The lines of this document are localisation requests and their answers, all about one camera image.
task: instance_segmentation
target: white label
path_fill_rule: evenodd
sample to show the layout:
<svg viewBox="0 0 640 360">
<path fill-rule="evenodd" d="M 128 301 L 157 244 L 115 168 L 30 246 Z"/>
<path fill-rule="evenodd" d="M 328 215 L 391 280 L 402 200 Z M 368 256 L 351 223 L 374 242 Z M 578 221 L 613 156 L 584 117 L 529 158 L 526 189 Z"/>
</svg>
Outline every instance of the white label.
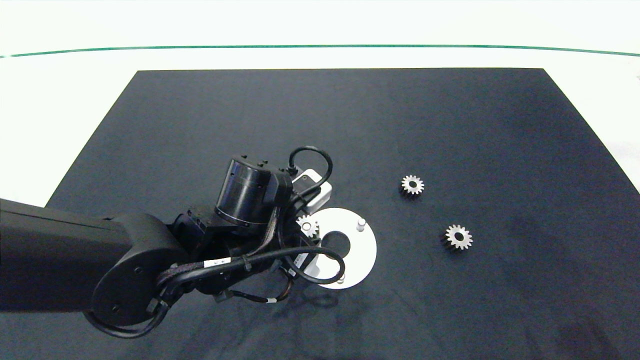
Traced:
<svg viewBox="0 0 640 360">
<path fill-rule="evenodd" d="M 305 259 L 307 258 L 308 254 L 298 254 L 298 256 L 296 256 L 296 259 L 293 261 L 293 263 L 297 266 L 300 267 L 302 265 L 302 263 L 305 262 Z"/>
<path fill-rule="evenodd" d="M 298 254 L 298 256 L 296 256 L 296 259 L 293 261 L 293 264 L 296 265 L 297 267 L 300 267 L 302 265 L 302 263 L 305 262 L 305 259 L 307 258 L 308 254 Z M 293 271 L 292 269 L 289 269 L 289 274 L 291 274 L 291 276 L 296 276 L 296 272 Z"/>
<path fill-rule="evenodd" d="M 209 268 L 216 265 L 228 264 L 231 262 L 231 258 L 222 258 L 222 259 L 213 259 L 213 260 L 205 260 L 204 267 Z"/>
</svg>

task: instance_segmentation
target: metal pin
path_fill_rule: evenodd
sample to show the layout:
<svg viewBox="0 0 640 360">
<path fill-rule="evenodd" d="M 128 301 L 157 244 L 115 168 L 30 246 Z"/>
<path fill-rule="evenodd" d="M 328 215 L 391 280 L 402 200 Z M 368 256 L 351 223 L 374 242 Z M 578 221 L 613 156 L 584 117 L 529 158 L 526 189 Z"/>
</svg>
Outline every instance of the metal pin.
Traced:
<svg viewBox="0 0 640 360">
<path fill-rule="evenodd" d="M 363 218 L 360 218 L 358 220 L 358 225 L 356 226 L 356 230 L 359 231 L 359 232 L 364 231 L 365 225 L 367 225 L 367 221 L 364 220 Z"/>
</svg>

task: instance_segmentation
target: cable tie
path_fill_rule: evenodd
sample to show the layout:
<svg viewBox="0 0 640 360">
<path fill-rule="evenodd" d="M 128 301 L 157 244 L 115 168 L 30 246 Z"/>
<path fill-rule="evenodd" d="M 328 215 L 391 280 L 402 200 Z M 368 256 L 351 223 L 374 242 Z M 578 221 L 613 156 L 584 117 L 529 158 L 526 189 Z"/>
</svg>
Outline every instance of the cable tie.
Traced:
<svg viewBox="0 0 640 360">
<path fill-rule="evenodd" d="M 246 255 L 242 255 L 242 260 L 244 261 L 244 269 L 249 272 L 251 271 L 251 263 L 247 259 Z"/>
</svg>

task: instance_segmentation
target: black cable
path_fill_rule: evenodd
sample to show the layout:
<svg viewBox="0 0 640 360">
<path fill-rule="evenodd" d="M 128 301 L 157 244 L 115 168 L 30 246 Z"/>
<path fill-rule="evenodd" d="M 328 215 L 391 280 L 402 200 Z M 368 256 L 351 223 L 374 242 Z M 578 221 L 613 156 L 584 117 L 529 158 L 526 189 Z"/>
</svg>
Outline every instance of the black cable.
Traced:
<svg viewBox="0 0 640 360">
<path fill-rule="evenodd" d="M 293 199 L 291 199 L 291 201 L 289 202 L 288 207 L 290 207 L 296 201 L 300 200 L 305 195 L 308 195 L 311 192 L 313 192 L 315 189 L 319 188 L 322 184 L 324 184 L 327 180 L 329 180 L 329 177 L 331 176 L 331 173 L 333 172 L 333 160 L 331 160 L 331 156 L 329 156 L 329 154 L 324 150 L 318 149 L 315 146 L 307 145 L 307 146 L 298 147 L 297 149 L 293 150 L 290 153 L 290 155 L 289 155 L 289 168 L 287 170 L 289 171 L 289 173 L 291 175 L 295 175 L 297 173 L 296 164 L 295 164 L 294 160 L 296 158 L 296 155 L 301 151 L 313 151 L 313 152 L 317 152 L 318 154 L 320 154 L 324 158 L 324 160 L 326 161 L 326 172 L 324 173 L 324 175 L 322 176 L 320 181 L 318 181 L 317 183 L 313 184 L 312 186 L 309 186 L 306 190 L 300 192 Z"/>
<path fill-rule="evenodd" d="M 165 300 L 168 304 L 173 304 L 175 301 L 177 301 L 177 298 L 182 295 L 182 293 L 179 291 L 179 288 L 181 285 L 183 285 L 186 282 L 191 282 L 198 279 L 203 279 L 205 277 L 218 275 L 221 272 L 228 272 L 231 270 L 244 268 L 246 264 L 261 263 L 263 261 L 279 259 L 279 258 L 287 259 L 291 255 L 298 255 L 298 254 L 324 254 L 338 262 L 340 268 L 337 274 L 335 274 L 333 277 L 329 279 L 316 279 L 316 280 L 322 281 L 323 284 L 331 284 L 335 281 L 338 281 L 342 277 L 342 275 L 344 275 L 344 260 L 335 251 L 331 249 L 322 248 L 322 247 L 294 247 L 294 248 L 264 252 L 262 254 L 257 254 L 253 256 L 243 256 L 241 258 L 232 258 L 231 262 L 226 264 L 210 266 L 206 268 L 199 268 L 199 269 L 191 270 L 188 272 L 184 272 L 182 274 L 177 274 L 175 277 L 172 277 L 166 282 L 166 287 L 164 288 L 162 299 Z"/>
<path fill-rule="evenodd" d="M 147 323 L 147 325 L 142 329 L 125 329 L 123 327 L 109 325 L 108 323 L 104 323 L 102 320 L 98 319 L 91 311 L 84 311 L 83 314 L 91 325 L 105 334 L 121 339 L 135 339 L 147 335 L 151 330 L 155 329 L 162 320 L 164 320 L 164 317 L 169 311 L 169 305 L 162 300 L 160 300 L 159 305 L 160 308 L 156 311 L 154 317 L 151 318 L 151 321 L 149 321 L 149 323 Z"/>
<path fill-rule="evenodd" d="M 284 225 L 283 224 L 287 220 L 287 214 L 288 214 L 291 206 L 293 204 L 295 204 L 295 202 L 300 200 L 300 199 L 302 199 L 304 204 L 307 204 L 309 202 L 309 200 L 307 199 L 307 201 L 305 202 L 304 196 L 312 193 L 315 189 L 318 189 L 322 184 L 324 184 L 329 179 L 329 177 L 331 176 L 331 173 L 333 172 L 333 161 L 331 160 L 331 156 L 329 156 L 329 154 L 327 154 L 326 151 L 318 149 L 317 147 L 314 147 L 314 146 L 303 146 L 303 147 L 298 147 L 297 149 L 293 150 L 289 155 L 289 168 L 288 168 L 288 171 L 289 171 L 290 174 L 295 174 L 295 171 L 297 171 L 296 170 L 296 164 L 295 164 L 294 160 L 295 160 L 295 157 L 296 157 L 297 153 L 299 153 L 301 151 L 313 151 L 313 152 L 317 152 L 318 154 L 322 155 L 322 157 L 324 157 L 324 160 L 326 160 L 326 172 L 324 173 L 324 175 L 322 176 L 320 181 L 318 181 L 317 183 L 313 184 L 312 186 L 309 186 L 306 190 L 303 190 L 302 192 L 300 192 L 296 196 L 294 196 L 291 199 L 291 201 L 289 201 L 289 203 L 285 207 L 284 211 L 281 213 L 281 219 L 280 219 L 280 221 L 278 221 L 278 225 L 276 227 L 276 235 L 278 237 L 278 245 L 280 246 L 281 249 L 285 249 L 284 232 L 283 232 L 283 226 Z M 292 216 L 289 217 L 289 219 L 294 218 L 297 215 L 298 211 L 299 211 L 299 209 L 296 209 L 296 212 L 293 213 Z M 304 279 L 304 280 L 306 280 L 308 282 L 312 282 L 314 284 L 331 284 L 331 283 L 333 283 L 333 282 L 335 282 L 335 281 L 340 279 L 340 277 L 338 279 L 334 279 L 335 276 L 330 278 L 330 279 L 320 279 L 320 278 L 317 278 L 317 277 L 309 276 L 309 275 L 305 274 L 305 272 L 301 268 L 296 266 L 296 264 L 294 263 L 293 259 L 291 259 L 291 257 L 286 256 L 284 258 L 284 260 L 287 263 L 287 265 L 289 265 L 291 270 L 293 270 L 302 279 Z"/>
<path fill-rule="evenodd" d="M 243 292 L 237 291 L 237 290 L 231 290 L 231 294 L 233 294 L 233 296 L 243 297 L 243 298 L 245 298 L 247 300 L 251 300 L 251 301 L 254 301 L 254 302 L 267 303 L 267 302 L 280 302 L 280 301 L 283 301 L 284 299 L 286 299 L 289 296 L 289 294 L 291 292 L 291 288 L 293 287 L 293 277 L 291 277 L 291 275 L 289 275 L 289 273 L 287 273 L 287 271 L 284 270 L 283 268 L 280 268 L 280 271 L 282 271 L 282 273 L 287 278 L 287 286 L 275 298 L 260 297 L 260 296 L 256 296 L 256 295 L 243 293 Z"/>
</svg>

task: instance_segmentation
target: black cylindrical motor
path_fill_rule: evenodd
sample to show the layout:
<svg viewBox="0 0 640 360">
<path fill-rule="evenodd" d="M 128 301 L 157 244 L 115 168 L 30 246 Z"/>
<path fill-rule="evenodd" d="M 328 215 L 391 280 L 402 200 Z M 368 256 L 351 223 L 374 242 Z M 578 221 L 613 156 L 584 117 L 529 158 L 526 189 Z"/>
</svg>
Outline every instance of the black cylindrical motor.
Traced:
<svg viewBox="0 0 640 360">
<path fill-rule="evenodd" d="M 264 202 L 264 194 L 272 169 L 266 164 L 246 155 L 231 159 L 216 205 L 218 216 L 249 229 L 259 229 L 269 222 L 273 205 Z"/>
</svg>

